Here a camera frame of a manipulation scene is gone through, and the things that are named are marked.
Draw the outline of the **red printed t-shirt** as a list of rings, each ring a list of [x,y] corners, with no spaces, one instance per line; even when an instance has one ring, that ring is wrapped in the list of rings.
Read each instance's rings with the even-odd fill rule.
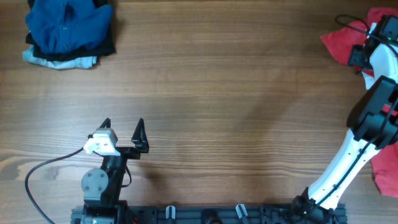
[[[372,7],[364,22],[354,21],[350,26],[361,30],[375,27],[382,16],[397,15],[397,9]],[[331,56],[340,64],[348,63],[354,45],[364,44],[365,35],[347,27],[320,37]],[[397,197],[397,143],[386,146],[371,159],[373,180],[383,196]]]

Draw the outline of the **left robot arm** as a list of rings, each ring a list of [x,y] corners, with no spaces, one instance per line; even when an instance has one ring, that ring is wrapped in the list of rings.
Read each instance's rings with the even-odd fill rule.
[[[100,168],[89,170],[81,180],[84,206],[75,223],[137,223],[138,219],[125,200],[120,200],[123,179],[130,174],[128,160],[139,160],[149,152],[144,120],[140,119],[131,138],[133,147],[117,146],[118,137],[111,128],[111,120],[105,119],[96,131],[88,136],[83,146],[86,153],[100,155]]]

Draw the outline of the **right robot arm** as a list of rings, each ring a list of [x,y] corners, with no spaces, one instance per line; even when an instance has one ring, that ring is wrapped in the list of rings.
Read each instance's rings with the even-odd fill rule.
[[[324,173],[295,197],[289,223],[331,223],[341,195],[362,167],[397,142],[397,46],[392,39],[369,38],[363,54],[374,83],[351,110],[345,140]]]

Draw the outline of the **white t-shirt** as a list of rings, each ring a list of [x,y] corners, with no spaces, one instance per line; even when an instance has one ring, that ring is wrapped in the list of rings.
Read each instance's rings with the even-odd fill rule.
[[[376,82],[375,78],[367,73],[363,73],[365,88],[369,90]]]

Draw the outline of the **light grey folded garment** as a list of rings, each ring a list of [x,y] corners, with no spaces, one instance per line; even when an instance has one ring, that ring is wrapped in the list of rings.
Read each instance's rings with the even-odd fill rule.
[[[49,61],[44,58],[38,58],[34,56],[34,46],[31,45],[29,49],[23,51],[22,59],[26,62],[41,65],[43,67],[53,68],[57,70],[80,68],[89,69],[97,64],[97,56],[92,57],[80,57],[69,61]]]

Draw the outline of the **black folded garment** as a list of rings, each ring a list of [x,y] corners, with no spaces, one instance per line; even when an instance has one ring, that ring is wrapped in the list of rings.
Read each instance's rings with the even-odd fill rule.
[[[30,10],[32,9],[35,1],[27,2],[30,7]],[[105,4],[108,4],[107,1],[93,1],[93,2],[96,7],[100,7]],[[43,51],[41,51],[40,47],[35,43],[35,41],[33,40],[32,36],[30,34],[30,31],[27,34],[25,41],[28,44],[34,46],[34,56],[35,57],[44,58],[49,61],[64,62],[64,61],[69,61],[69,60],[73,60],[73,59],[80,58],[80,57],[108,56],[108,55],[115,53],[115,51],[116,51],[114,42],[113,42],[111,22],[110,22],[108,32],[107,32],[107,35],[106,35],[106,38],[104,39],[104,41],[102,41],[102,43],[100,43],[97,47],[95,47],[91,50],[88,50],[84,47],[80,47],[79,49],[72,50],[71,52],[67,52],[64,54],[46,54]]]

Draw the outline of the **left white rail clip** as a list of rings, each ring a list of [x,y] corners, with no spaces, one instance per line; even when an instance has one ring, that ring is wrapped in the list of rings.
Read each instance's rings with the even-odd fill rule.
[[[165,219],[174,220],[176,217],[176,208],[173,205],[169,205],[165,209]]]

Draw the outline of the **white rail clip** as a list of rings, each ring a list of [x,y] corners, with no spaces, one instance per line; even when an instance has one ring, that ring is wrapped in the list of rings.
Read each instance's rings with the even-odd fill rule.
[[[248,217],[248,212],[247,212],[244,204],[242,204],[242,203],[237,204],[237,206],[235,206],[235,210],[236,210],[236,213],[237,213],[239,219]]]
[[[165,209],[165,219],[174,220],[176,217],[176,208],[173,205],[169,205]]]

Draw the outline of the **right white rail clip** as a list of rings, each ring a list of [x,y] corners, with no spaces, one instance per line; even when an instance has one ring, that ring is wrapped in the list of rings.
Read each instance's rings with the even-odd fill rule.
[[[242,203],[237,204],[237,206],[235,206],[235,210],[236,210],[236,213],[237,213],[239,219],[248,217],[248,212],[247,212],[244,204],[242,204]]]

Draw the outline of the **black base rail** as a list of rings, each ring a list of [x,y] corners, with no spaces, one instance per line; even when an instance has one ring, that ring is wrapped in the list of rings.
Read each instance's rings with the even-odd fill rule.
[[[72,210],[71,223],[148,223],[148,224],[206,224],[206,223],[311,223],[309,219],[301,220],[299,216],[289,217],[289,204],[262,206],[245,206],[248,217],[239,219],[235,206],[229,207],[175,207],[174,220],[165,219],[165,209],[159,207],[129,207],[125,216],[112,209],[94,212],[89,208]]]

